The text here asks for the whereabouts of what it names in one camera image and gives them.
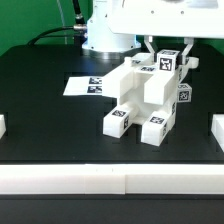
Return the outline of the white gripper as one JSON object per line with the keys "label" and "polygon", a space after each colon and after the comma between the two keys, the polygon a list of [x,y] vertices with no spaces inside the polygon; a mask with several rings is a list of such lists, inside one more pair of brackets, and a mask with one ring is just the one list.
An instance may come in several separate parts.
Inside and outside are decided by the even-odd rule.
{"label": "white gripper", "polygon": [[107,21],[114,33],[145,35],[156,62],[152,36],[185,37],[179,64],[188,62],[193,38],[224,39],[224,0],[108,0]]}

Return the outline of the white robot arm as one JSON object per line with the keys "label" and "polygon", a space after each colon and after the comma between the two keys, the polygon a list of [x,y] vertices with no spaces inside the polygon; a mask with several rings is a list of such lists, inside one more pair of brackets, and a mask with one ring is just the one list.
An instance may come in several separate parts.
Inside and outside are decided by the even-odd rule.
{"label": "white robot arm", "polygon": [[93,0],[84,48],[109,58],[155,37],[182,37],[185,63],[196,38],[224,39],[224,0]]}

